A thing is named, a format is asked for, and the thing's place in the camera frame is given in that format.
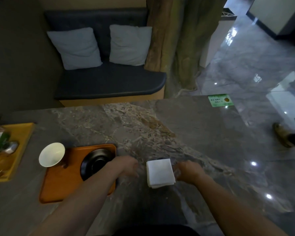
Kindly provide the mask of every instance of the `foot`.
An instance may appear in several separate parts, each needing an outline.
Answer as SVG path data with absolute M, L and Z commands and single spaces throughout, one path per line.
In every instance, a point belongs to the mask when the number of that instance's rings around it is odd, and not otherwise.
M 280 143 L 283 146 L 288 147 L 288 148 L 291 148 L 294 146 L 293 143 L 291 143 L 287 138 L 288 135 L 290 135 L 291 133 L 289 131 L 287 131 L 286 129 L 284 129 L 284 127 L 281 124 L 273 123 L 272 127 L 273 127 L 273 130 L 274 130 L 277 138 L 279 139 Z

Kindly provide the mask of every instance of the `wooden bench base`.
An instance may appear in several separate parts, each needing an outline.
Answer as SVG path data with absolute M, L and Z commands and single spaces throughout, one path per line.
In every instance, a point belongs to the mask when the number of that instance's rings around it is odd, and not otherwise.
M 74 99 L 74 100 L 59 100 L 65 107 L 78 107 L 89 105 L 101 105 L 107 103 L 126 103 L 144 100 L 157 100 L 164 98 L 165 86 L 158 92 L 150 95 L 125 96 L 115 98 L 96 98 L 96 99 Z

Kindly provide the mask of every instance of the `green card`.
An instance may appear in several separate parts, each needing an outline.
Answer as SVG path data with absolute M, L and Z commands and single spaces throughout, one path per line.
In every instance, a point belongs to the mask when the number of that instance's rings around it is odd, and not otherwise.
M 234 105 L 233 101 L 228 96 L 228 94 L 209 95 L 208 99 L 209 99 L 212 107 L 223 107 L 223 106 Z

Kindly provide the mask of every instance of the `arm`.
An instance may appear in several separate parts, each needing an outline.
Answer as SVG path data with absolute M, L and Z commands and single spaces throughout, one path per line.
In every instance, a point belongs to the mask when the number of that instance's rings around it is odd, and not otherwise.
M 120 156 L 108 162 L 66 198 L 31 236 L 86 235 L 118 176 L 137 176 L 138 161 Z
M 179 162 L 175 168 L 181 172 L 177 180 L 193 184 L 200 191 L 213 217 L 225 235 L 287 236 L 263 215 L 254 212 L 205 174 L 195 162 Z

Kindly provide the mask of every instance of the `stack of napkins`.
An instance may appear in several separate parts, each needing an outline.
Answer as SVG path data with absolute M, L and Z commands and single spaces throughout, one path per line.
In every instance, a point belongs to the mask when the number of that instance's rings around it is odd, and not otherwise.
M 176 183 L 170 159 L 147 162 L 148 186 L 155 189 Z

